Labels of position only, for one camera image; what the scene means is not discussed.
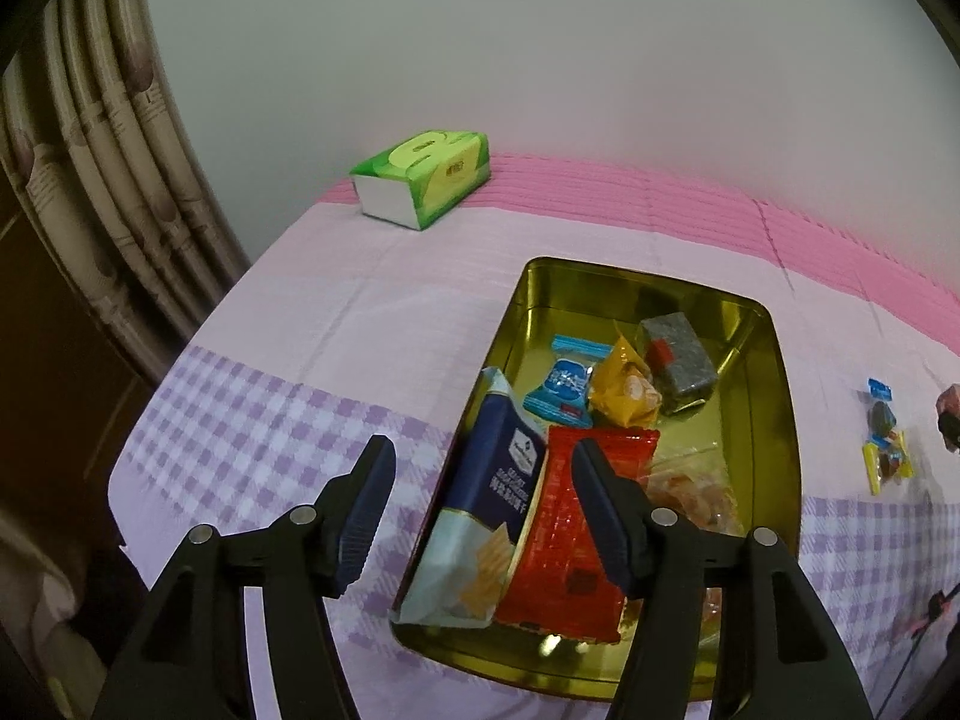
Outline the yellow orange snack bag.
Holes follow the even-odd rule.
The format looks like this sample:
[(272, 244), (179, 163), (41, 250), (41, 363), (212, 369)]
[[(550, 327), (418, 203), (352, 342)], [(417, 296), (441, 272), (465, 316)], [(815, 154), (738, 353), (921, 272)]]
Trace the yellow orange snack bag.
[(652, 429), (662, 405), (651, 369), (623, 333), (592, 369), (587, 399), (602, 418), (625, 429)]

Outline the red snack packet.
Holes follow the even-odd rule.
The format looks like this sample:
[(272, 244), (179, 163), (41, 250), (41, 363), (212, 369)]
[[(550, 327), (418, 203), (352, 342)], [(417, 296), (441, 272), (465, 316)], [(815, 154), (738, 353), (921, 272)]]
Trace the red snack packet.
[(661, 433), (656, 429), (553, 426), (540, 497), (494, 621), (588, 644), (617, 644), (625, 595), (605, 575), (571, 476), (579, 440), (601, 447), (617, 475), (638, 483), (649, 475)]

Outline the blue dark candy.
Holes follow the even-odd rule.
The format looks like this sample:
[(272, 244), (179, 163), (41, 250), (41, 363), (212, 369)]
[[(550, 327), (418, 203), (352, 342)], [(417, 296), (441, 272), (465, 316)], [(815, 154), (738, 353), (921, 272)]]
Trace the blue dark candy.
[(882, 380), (867, 380), (869, 394), (869, 429), (871, 440), (877, 445), (889, 445), (896, 429), (896, 417), (892, 410), (892, 389)]

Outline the yellow candy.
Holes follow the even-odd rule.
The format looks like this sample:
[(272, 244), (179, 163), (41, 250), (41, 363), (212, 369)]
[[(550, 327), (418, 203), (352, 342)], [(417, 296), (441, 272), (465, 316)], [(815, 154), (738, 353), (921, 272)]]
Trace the yellow candy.
[(913, 462), (908, 454), (907, 436), (893, 429), (886, 436), (872, 436), (862, 445), (867, 483), (873, 496), (892, 479), (910, 479), (914, 476)]

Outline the pink purple checkered tablecloth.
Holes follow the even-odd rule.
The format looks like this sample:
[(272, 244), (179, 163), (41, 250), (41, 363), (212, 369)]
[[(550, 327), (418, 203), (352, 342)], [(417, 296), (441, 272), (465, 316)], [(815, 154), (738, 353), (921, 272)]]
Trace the pink purple checkered tablecloth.
[[(366, 718), (596, 718), (601, 707), (472, 678), (402, 649), (387, 608), (467, 395), (524, 265), (647, 271), (765, 305), (788, 371), (802, 475), (800, 562), (872, 702), (900, 717), (952, 624), (914, 633), (958, 578), (958, 460), (935, 400), (958, 379), (958, 298), (872, 245), (738, 190), (500, 156), (425, 231), (371, 220), (350, 184), (252, 265), (149, 400), (109, 481), (130, 561), (155, 580), (190, 527), (274, 522), (353, 465), (368, 437), (397, 481), (363, 577), (331, 608)], [(914, 476), (878, 496), (867, 380), (892, 389)]]

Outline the brown wooden furniture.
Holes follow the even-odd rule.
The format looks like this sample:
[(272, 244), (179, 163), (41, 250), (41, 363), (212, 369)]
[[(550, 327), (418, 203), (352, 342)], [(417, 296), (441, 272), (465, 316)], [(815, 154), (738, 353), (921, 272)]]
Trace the brown wooden furniture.
[(138, 610), (107, 482), (151, 387), (85, 309), (2, 184), (2, 509), (78, 590)]

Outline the light blue pastry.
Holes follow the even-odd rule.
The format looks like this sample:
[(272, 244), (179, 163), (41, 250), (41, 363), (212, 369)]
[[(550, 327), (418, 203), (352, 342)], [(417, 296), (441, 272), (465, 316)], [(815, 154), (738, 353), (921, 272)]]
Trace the light blue pastry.
[(592, 426), (589, 388), (592, 372), (607, 359), (610, 344), (555, 335), (550, 351), (553, 362), (544, 380), (523, 401), (524, 410), (566, 427)]

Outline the beige patterned curtain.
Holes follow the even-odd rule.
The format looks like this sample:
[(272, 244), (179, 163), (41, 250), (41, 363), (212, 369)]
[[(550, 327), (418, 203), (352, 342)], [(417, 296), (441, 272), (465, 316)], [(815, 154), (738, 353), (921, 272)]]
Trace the beige patterned curtain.
[(249, 266), (146, 0), (41, 0), (2, 71), (2, 171), (70, 288), (153, 382)]

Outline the grey cake block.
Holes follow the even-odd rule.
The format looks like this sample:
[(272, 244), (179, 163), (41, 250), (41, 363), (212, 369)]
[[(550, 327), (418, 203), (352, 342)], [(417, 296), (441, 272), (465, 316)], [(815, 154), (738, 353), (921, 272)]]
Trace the grey cake block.
[(711, 398), (718, 371), (683, 312), (641, 320), (638, 338), (666, 415), (697, 408)]

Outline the pink patterned cake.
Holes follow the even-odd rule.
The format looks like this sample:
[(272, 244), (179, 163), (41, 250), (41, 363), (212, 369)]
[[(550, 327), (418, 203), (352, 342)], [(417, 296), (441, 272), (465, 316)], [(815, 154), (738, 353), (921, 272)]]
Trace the pink patterned cake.
[(946, 390), (937, 397), (937, 400), (935, 400), (935, 411), (937, 411), (937, 416), (939, 416), (942, 411), (950, 411), (960, 418), (960, 385), (958, 385), (958, 383), (947, 387)]

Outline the navy soda cracker pack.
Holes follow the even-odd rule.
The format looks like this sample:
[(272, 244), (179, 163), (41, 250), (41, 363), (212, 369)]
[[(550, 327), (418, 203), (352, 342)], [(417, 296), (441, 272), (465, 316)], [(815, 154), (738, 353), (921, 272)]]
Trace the navy soda cracker pack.
[(449, 491), (392, 621), (483, 629), (505, 593), (514, 551), (547, 455), (547, 431), (526, 415), (505, 374), (480, 374), (480, 403)]

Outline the green tissue box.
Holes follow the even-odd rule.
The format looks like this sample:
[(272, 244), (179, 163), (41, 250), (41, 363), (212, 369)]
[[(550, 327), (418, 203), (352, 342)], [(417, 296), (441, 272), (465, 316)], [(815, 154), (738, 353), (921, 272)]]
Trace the green tissue box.
[(350, 171), (364, 215), (423, 231), (491, 176), (482, 132), (427, 130)]

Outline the maroon gold toffee tin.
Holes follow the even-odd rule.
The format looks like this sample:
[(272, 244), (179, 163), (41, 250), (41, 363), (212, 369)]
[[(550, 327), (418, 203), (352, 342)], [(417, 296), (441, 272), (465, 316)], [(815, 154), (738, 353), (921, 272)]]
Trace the maroon gold toffee tin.
[[(744, 527), (799, 548), (800, 463), (786, 367), (770, 312), (753, 299), (679, 278), (537, 257), (524, 265), (485, 356), (516, 394), (539, 385), (558, 335), (640, 344), (641, 323), (682, 312), (716, 366), (713, 395), (659, 421), (656, 458), (724, 472)], [(446, 667), (568, 699), (612, 699), (636, 629), (626, 606), (617, 644), (560, 639), (492, 622), (483, 629), (394, 621), (400, 644)]]

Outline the clear bag fried snacks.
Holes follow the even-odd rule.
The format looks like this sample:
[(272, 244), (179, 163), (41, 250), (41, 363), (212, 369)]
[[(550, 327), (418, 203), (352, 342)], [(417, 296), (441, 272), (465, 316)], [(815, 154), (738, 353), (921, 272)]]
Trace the clear bag fried snacks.
[(726, 461), (716, 447), (656, 458), (641, 486), (652, 505), (674, 509), (702, 530), (745, 535)]

